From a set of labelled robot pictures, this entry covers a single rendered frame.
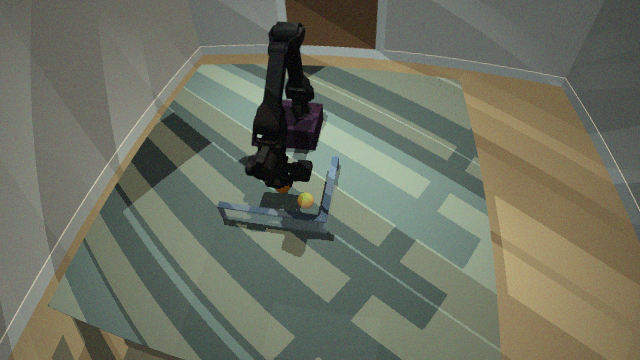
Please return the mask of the brown and orange ball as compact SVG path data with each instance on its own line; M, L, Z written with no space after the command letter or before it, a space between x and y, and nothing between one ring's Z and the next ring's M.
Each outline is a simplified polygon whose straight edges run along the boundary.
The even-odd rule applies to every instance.
M286 193L287 191L289 191L290 186L284 186L284 188L280 188L280 189L275 189L277 192L279 193Z

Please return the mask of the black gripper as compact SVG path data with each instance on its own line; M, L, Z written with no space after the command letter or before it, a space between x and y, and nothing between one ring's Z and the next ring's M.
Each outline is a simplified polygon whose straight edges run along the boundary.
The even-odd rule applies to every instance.
M292 187L293 182L297 182L297 181L308 182L310 180L310 176L313 168L312 162L308 160L298 160L298 162L288 163L287 162L288 156L286 156L286 152L285 152L286 146L284 147L285 147L284 153L281 156L279 156L276 165L282 164L281 162L285 162L286 165L288 166L289 175L290 175L290 181L289 181L290 188ZM253 176L250 173L250 168L254 158L255 158L255 155L249 156L248 162L246 164L245 171L248 176Z

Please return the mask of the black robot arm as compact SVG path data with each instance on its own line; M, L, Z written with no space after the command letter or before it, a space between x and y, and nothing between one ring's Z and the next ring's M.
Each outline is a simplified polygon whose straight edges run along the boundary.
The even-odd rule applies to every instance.
M280 189L289 185L290 175L285 162L277 164L284 153L287 133L286 111L282 105L283 87L287 99L292 99L290 115L307 117L314 99L314 89L303 73L300 46L305 28L298 22L279 22L269 32L268 66L262 104L253 121L252 146L258 148L250 173L263 180L267 187ZM256 138L257 134L262 135Z

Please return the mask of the translucent orange-yellow ball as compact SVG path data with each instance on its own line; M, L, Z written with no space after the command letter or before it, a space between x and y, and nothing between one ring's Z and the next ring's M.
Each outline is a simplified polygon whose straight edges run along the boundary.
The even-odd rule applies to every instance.
M298 206L302 209L310 209L314 204L314 198L310 193L302 193L297 199Z

